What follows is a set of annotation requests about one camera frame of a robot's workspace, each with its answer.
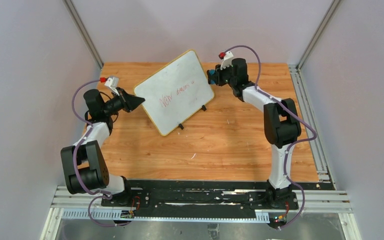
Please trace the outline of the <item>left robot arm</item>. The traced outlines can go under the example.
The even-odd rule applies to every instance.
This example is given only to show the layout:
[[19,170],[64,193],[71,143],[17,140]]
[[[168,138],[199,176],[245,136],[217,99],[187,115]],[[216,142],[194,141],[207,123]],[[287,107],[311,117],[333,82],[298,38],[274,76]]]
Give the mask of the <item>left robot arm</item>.
[[113,131],[114,120],[119,111],[132,112],[145,102],[143,97],[128,94],[117,87],[116,94],[104,101],[101,92],[91,89],[83,98],[88,111],[85,114],[86,132],[80,140],[64,147],[61,161],[66,187],[70,194],[104,194],[128,201],[132,196],[129,182],[124,176],[109,173],[101,146]]

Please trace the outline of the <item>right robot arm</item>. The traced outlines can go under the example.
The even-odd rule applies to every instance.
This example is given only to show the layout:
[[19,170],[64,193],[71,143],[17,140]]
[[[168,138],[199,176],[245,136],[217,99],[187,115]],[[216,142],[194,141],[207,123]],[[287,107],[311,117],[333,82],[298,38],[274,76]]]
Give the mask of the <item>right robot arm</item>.
[[292,194],[290,169],[295,148],[293,144],[302,133],[294,100],[274,97],[250,81],[248,65],[243,58],[234,58],[232,65],[226,68],[218,64],[206,73],[210,85],[228,85],[236,98],[263,113],[263,130],[271,145],[272,161],[267,180],[269,186],[262,199],[272,205],[287,199]]

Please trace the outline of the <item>blue whiteboard eraser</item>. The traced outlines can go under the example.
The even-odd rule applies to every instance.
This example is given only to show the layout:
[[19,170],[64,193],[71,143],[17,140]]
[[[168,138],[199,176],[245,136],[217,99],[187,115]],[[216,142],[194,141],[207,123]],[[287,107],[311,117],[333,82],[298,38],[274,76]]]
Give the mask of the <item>blue whiteboard eraser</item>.
[[216,71],[214,69],[208,70],[208,83],[214,85],[217,80]]

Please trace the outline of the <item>yellow framed whiteboard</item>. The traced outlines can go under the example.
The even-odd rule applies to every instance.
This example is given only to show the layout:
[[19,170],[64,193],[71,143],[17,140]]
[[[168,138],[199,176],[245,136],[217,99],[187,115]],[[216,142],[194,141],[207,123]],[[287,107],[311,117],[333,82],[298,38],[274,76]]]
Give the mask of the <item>yellow framed whiteboard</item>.
[[190,49],[138,83],[133,92],[160,135],[182,125],[215,97],[197,53]]

